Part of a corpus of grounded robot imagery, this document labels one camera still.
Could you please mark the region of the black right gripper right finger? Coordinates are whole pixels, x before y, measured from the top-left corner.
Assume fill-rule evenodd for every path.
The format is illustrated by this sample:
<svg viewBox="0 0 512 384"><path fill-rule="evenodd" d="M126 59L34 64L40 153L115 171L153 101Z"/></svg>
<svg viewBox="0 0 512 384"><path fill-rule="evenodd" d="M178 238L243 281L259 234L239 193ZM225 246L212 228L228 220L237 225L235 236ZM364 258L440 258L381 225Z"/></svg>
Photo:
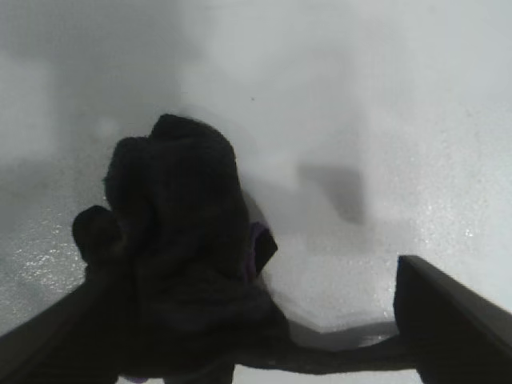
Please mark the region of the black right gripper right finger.
<svg viewBox="0 0 512 384"><path fill-rule="evenodd" d="M511 381L511 313L418 256L398 258L394 318L424 383Z"/></svg>

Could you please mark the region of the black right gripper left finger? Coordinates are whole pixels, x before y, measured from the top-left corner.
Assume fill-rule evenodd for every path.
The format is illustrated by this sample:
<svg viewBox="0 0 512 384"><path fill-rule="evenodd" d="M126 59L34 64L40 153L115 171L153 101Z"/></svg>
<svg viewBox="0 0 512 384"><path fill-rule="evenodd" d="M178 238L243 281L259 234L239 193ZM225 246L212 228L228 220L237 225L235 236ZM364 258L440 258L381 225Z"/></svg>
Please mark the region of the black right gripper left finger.
<svg viewBox="0 0 512 384"><path fill-rule="evenodd" d="M1 337L3 383L115 383L138 376L134 269L104 268Z"/></svg>

